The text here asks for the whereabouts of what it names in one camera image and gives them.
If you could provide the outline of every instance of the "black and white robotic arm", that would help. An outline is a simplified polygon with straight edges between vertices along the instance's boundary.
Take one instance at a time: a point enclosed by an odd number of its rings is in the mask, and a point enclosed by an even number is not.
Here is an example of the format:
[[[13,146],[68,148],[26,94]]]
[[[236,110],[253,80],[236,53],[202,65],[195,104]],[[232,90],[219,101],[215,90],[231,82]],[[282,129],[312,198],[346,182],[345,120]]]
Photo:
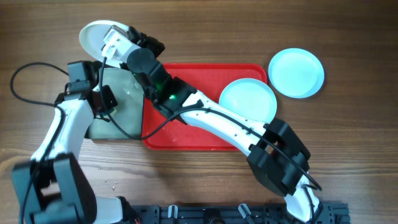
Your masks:
[[[237,147],[248,157],[256,179],[285,198],[287,210],[293,217],[303,223],[313,220],[320,202],[311,189],[304,187],[310,185],[310,181],[302,173],[309,170],[310,153],[289,125],[279,119],[267,124],[240,116],[211,101],[178,77],[172,78],[156,60],[163,50],[163,44],[133,27],[126,32],[112,26],[104,37],[103,56],[124,62],[121,68],[132,72],[154,108],[166,118],[174,116]],[[75,62],[68,64],[68,70],[70,91],[61,93],[56,100],[65,112],[65,122],[46,162],[39,163],[60,122],[58,109],[55,109],[53,123],[31,161],[16,165],[12,173],[20,203],[26,194],[28,180],[34,180],[24,211],[25,221],[36,224],[115,223],[121,220],[137,223],[137,214],[124,198],[95,197],[77,163],[89,125],[97,114],[104,113],[104,108],[116,106],[117,101],[108,86],[102,88],[104,99],[93,91],[100,74],[98,64]],[[276,150],[268,152],[271,146],[267,142],[277,142],[285,156]],[[31,177],[30,171],[35,166],[40,166],[39,174]],[[60,193],[46,197],[40,190],[51,182],[58,182]]]

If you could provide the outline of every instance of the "red mat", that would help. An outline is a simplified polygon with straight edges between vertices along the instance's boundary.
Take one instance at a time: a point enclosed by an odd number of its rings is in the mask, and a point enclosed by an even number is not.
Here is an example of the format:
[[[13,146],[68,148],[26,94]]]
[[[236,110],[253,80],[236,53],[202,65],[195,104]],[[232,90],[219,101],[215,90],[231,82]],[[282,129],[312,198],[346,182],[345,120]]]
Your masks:
[[[257,64],[165,63],[164,67],[173,77],[178,76],[214,102],[218,102],[228,84],[240,78],[255,78],[267,83],[266,72]],[[142,135],[151,133],[164,121],[165,118],[146,99]],[[151,149],[166,150],[237,150],[219,137],[177,120],[169,122],[155,135],[144,140],[144,144]]]

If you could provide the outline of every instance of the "cable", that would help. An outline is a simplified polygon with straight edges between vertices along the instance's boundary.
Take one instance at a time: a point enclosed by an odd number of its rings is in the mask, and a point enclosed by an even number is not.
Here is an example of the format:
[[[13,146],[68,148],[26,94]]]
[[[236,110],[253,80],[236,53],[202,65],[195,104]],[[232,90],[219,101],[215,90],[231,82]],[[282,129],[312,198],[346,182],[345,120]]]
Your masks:
[[[251,128],[248,128],[247,126],[245,126],[244,124],[240,123],[239,121],[236,121],[235,119],[231,118],[230,116],[223,114],[219,111],[215,111],[209,108],[189,108],[189,109],[185,109],[185,110],[180,110],[176,113],[174,113],[171,117],[169,117],[168,119],[166,119],[159,127],[157,127],[153,132],[151,132],[150,134],[144,136],[144,137],[133,137],[130,134],[128,134],[127,132],[125,132],[118,124],[117,122],[115,122],[115,120],[112,118],[112,116],[109,113],[109,110],[106,107],[103,95],[102,95],[102,81],[103,81],[103,75],[104,75],[104,65],[106,63],[106,57],[104,57],[104,61],[103,64],[101,66],[101,71],[99,72],[99,95],[102,101],[102,104],[104,105],[104,110],[105,113],[108,115],[109,119],[112,121],[112,123],[115,125],[115,127],[122,132],[125,136],[127,136],[129,139],[133,139],[133,140],[144,140],[147,139],[151,136],[153,136],[154,134],[156,134],[157,131],[159,131],[160,129],[162,129],[169,121],[175,119],[176,117],[180,116],[180,114],[182,113],[186,113],[189,111],[206,111],[206,112],[211,112],[214,114],[217,114],[219,116],[222,116],[230,121],[232,121],[233,123],[237,124],[239,127],[241,127],[242,129],[245,129],[249,134],[253,134],[255,135],[255,137],[259,138],[261,141],[264,141],[265,143],[267,143],[268,145],[270,145],[272,148],[274,148],[282,157],[284,157],[286,160],[288,160],[294,167],[296,167],[313,185],[311,186],[311,188],[315,189],[315,190],[319,190],[321,191],[322,188],[321,186],[314,180],[314,178],[311,177],[311,175],[309,175],[307,172],[305,172],[295,161],[293,161],[291,158],[289,158],[288,156],[286,156],[286,154],[284,152],[282,152],[277,146],[275,146],[273,143],[269,142],[268,140],[264,139],[260,134],[254,132]]]
[[[23,97],[19,96],[19,95],[15,92],[15,90],[14,90],[14,79],[15,79],[15,77],[17,76],[17,74],[18,74],[21,70],[23,70],[23,69],[26,68],[26,67],[33,66],[33,65],[45,65],[45,66],[49,66],[49,67],[52,67],[52,68],[57,69],[58,71],[60,71],[60,72],[62,72],[62,73],[64,73],[64,74],[66,74],[66,75],[69,75],[66,71],[62,70],[61,68],[58,68],[58,67],[55,66],[55,65],[52,65],[52,64],[49,64],[49,63],[44,63],[44,62],[32,62],[32,63],[28,63],[28,64],[23,65],[23,66],[21,66],[20,68],[18,68],[18,69],[14,72],[14,74],[12,75],[12,77],[11,77],[11,81],[10,81],[11,93],[12,93],[18,100],[22,100],[23,102],[32,103],[32,104],[35,104],[35,105],[51,106],[51,107],[54,107],[54,108],[57,108],[58,110],[60,110],[60,113],[61,113],[60,122],[59,122],[59,124],[58,124],[58,126],[57,126],[57,128],[56,128],[56,130],[55,130],[55,132],[54,132],[54,135],[51,137],[51,140],[50,140],[50,142],[49,142],[47,148],[45,149],[42,158],[40,159],[39,163],[36,165],[35,169],[32,171],[32,175],[30,176],[30,179],[29,179],[29,182],[28,182],[28,186],[27,186],[27,190],[26,190],[26,193],[25,193],[25,197],[24,197],[24,199],[23,199],[23,201],[22,201],[22,204],[21,204],[21,207],[20,207],[20,210],[19,210],[19,223],[20,223],[20,224],[24,224],[25,208],[26,208],[26,203],[27,203],[27,198],[28,198],[28,196],[29,196],[30,188],[32,188],[33,178],[36,176],[37,172],[39,171],[39,167],[42,165],[42,163],[44,162],[45,158],[46,158],[46,157],[48,156],[48,154],[50,153],[50,151],[51,151],[51,149],[52,149],[52,145],[54,144],[54,141],[55,141],[56,137],[59,135],[59,132],[60,132],[61,129],[62,129],[63,122],[65,121],[65,112],[64,112],[64,110],[63,110],[61,107],[59,107],[59,106],[57,106],[57,105],[55,105],[55,104],[52,104],[52,103],[46,103],[46,102],[41,102],[41,101],[29,100],[29,99],[26,99],[26,98],[23,98]]]
[[[303,184],[303,187],[302,187],[302,188],[304,189],[305,195],[307,196],[308,201],[310,202],[310,207],[311,207],[311,224],[314,224],[314,223],[315,223],[315,212],[313,211],[313,209],[314,209],[315,206],[314,206],[314,204],[312,203],[312,199],[311,199],[310,193],[308,192],[307,186],[304,186],[304,184]]]

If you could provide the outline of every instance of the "wood grain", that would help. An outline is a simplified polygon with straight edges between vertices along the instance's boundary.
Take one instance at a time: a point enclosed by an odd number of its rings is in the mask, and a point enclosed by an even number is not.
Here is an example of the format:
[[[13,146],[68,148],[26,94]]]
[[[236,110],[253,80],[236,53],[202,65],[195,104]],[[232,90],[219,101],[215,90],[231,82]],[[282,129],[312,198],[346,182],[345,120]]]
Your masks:
[[[157,37],[167,48],[163,62],[267,69],[282,49],[313,52],[326,71],[324,88],[304,100],[275,91],[277,117],[312,153],[322,200],[348,203],[353,223],[398,223],[397,7],[396,1],[354,0],[2,1],[0,223],[17,222],[13,165],[38,148],[53,119],[53,109],[13,98],[9,79],[33,61],[66,68],[91,60],[78,33],[98,19]],[[16,90],[53,101],[66,82],[51,68],[35,67],[21,73]],[[257,183],[239,152],[151,151],[136,141],[85,140],[79,162],[97,195],[123,195],[133,204],[283,202]]]

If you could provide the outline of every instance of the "white plate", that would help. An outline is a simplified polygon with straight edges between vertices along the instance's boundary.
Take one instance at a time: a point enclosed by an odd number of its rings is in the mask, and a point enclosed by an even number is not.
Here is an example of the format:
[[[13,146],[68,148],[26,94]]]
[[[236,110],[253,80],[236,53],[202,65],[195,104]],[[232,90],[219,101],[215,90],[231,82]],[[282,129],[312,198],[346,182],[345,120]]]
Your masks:
[[[218,103],[241,116],[267,123],[274,119],[277,108],[271,88],[253,78],[231,82],[221,93]]]
[[[104,57],[101,55],[101,49],[104,47],[105,34],[113,25],[116,25],[125,31],[129,30],[128,26],[121,24],[120,22],[94,21],[89,23],[80,31],[79,41],[81,46],[87,51],[87,53],[100,62],[104,60]],[[120,68],[120,63],[122,63],[122,61],[112,58],[108,58],[106,60],[107,65],[114,66],[116,68]]]
[[[285,49],[277,53],[268,67],[272,85],[283,95],[306,98],[323,85],[325,72],[319,59],[303,49]]]

